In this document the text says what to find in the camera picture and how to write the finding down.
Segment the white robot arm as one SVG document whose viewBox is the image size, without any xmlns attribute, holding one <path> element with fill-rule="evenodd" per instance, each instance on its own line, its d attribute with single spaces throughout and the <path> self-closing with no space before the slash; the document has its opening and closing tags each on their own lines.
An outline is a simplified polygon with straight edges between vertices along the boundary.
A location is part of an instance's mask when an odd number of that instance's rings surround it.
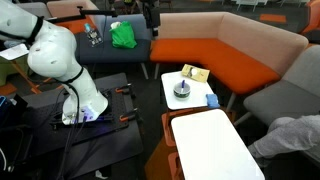
<svg viewBox="0 0 320 180">
<path fill-rule="evenodd" d="M 76 60 L 77 43 L 70 30 L 29 13 L 10 0 L 0 0 L 0 32 L 4 41 L 28 43 L 29 67 L 57 80 L 69 93 L 62 108 L 65 125 L 95 121 L 107 109 L 107 98 Z"/>
</svg>

